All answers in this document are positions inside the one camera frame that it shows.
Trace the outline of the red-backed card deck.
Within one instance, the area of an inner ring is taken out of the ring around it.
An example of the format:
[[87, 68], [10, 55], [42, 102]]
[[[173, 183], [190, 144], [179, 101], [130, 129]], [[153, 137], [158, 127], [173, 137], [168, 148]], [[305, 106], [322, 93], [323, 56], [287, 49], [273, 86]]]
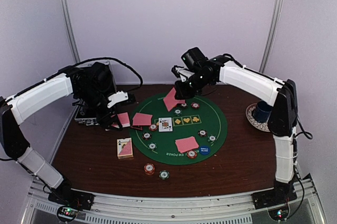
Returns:
[[[117, 122], [117, 119], [116, 119], [116, 116], [118, 117], [118, 120], [121, 124], [121, 126], [119, 126], [118, 122]], [[119, 113], [117, 115], [113, 115], [112, 116], [114, 120], [114, 123], [111, 125], [112, 127], [114, 128], [126, 128], [126, 127], [129, 127], [131, 124], [130, 124], [130, 118], [129, 118], [129, 115], [127, 112], [124, 112], [124, 113]]]

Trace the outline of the green chip top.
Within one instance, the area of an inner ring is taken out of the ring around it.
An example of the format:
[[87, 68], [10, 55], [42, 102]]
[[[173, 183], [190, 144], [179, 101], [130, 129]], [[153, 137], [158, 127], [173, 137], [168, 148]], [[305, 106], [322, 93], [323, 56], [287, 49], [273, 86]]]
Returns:
[[176, 110], [174, 111], [174, 114], [175, 114], [176, 116], [180, 116], [180, 115], [182, 114], [182, 110], [181, 110], [181, 109], [176, 109]]

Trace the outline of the dealt card player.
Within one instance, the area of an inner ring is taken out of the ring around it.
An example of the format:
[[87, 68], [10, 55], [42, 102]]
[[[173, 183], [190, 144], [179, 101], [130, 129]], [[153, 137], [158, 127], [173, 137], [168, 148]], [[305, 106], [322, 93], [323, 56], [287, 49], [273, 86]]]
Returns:
[[179, 153], [185, 153], [199, 147], [199, 144], [197, 143], [195, 137], [175, 140], [175, 144]]
[[133, 117], [133, 126], [143, 126], [148, 124], [148, 118], [146, 114], [137, 113]]

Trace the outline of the dealt card bottom player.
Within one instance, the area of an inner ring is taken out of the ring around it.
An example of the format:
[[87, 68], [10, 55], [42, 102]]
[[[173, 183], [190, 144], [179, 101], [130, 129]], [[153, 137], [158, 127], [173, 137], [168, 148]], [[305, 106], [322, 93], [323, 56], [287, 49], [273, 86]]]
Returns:
[[175, 144], [179, 153], [185, 153], [199, 147], [199, 144], [197, 143], [195, 137], [175, 140]]

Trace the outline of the orange chip stack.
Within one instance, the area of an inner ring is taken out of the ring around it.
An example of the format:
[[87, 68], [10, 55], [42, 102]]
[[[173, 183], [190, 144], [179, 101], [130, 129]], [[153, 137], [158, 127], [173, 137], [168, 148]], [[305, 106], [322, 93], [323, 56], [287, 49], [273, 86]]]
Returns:
[[153, 175], [155, 173], [155, 166], [154, 164], [152, 163], [147, 163], [145, 166], [144, 166], [144, 172], [146, 175]]

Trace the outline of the blue small blind button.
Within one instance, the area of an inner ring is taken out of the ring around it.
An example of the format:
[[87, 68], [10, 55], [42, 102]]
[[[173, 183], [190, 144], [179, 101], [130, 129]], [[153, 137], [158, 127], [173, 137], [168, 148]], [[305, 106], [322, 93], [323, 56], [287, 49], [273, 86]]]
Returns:
[[211, 149], [210, 147], [206, 146], [206, 145], [203, 145], [203, 146], [200, 146], [199, 147], [199, 153], [201, 155], [209, 155], [211, 152]]

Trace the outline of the green chip stack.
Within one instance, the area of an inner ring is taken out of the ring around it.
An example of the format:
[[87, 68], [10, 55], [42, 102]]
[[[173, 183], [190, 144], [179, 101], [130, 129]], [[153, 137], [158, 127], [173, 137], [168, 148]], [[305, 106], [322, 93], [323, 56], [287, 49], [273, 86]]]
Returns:
[[158, 176], [160, 179], [166, 180], [170, 177], [170, 173], [167, 170], [161, 170]]

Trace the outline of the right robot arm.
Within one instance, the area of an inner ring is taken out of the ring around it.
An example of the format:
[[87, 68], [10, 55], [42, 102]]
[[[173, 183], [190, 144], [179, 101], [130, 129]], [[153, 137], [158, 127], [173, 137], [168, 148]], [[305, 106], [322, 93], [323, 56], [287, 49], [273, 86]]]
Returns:
[[265, 76], [240, 64], [231, 55], [218, 55], [212, 59], [186, 53], [182, 56], [184, 67], [173, 66], [171, 71], [177, 77], [174, 84], [177, 100], [195, 97], [206, 85], [217, 82], [237, 87], [271, 106], [267, 121], [273, 135], [276, 149], [275, 179], [281, 182], [270, 192], [273, 203], [282, 203], [289, 195], [287, 184], [294, 176], [294, 140], [297, 127], [297, 100], [295, 84]]

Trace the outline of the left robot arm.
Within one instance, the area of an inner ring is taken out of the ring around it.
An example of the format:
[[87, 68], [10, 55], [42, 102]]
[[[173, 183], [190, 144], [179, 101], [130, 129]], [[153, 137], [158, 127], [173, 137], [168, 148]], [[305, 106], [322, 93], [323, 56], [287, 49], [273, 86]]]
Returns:
[[100, 62], [90, 67], [68, 66], [24, 92], [1, 98], [1, 145], [6, 155], [47, 184], [64, 205], [76, 199], [70, 183], [31, 147], [19, 126], [37, 111], [69, 95], [84, 101], [101, 127], [109, 130], [114, 123], [121, 125], [115, 106], [128, 100], [128, 94], [115, 90], [110, 68]]

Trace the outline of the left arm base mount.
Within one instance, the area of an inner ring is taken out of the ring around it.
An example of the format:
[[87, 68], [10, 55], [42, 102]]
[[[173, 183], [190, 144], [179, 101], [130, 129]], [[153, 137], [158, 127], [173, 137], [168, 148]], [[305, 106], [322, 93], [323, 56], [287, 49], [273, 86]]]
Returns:
[[70, 196], [61, 197], [55, 192], [51, 192], [48, 200], [65, 206], [70, 206], [76, 210], [91, 210], [95, 196], [88, 192], [71, 190]]

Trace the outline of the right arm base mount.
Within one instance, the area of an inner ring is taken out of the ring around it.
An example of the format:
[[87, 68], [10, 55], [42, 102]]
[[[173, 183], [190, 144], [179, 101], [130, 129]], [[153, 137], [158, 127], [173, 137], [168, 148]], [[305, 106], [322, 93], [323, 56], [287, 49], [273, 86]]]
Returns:
[[295, 192], [290, 192], [287, 195], [281, 194], [280, 196], [277, 196], [274, 190], [255, 192], [252, 194], [252, 199], [256, 210], [270, 208], [280, 204], [286, 204], [287, 202], [296, 200], [297, 198], [298, 197]]

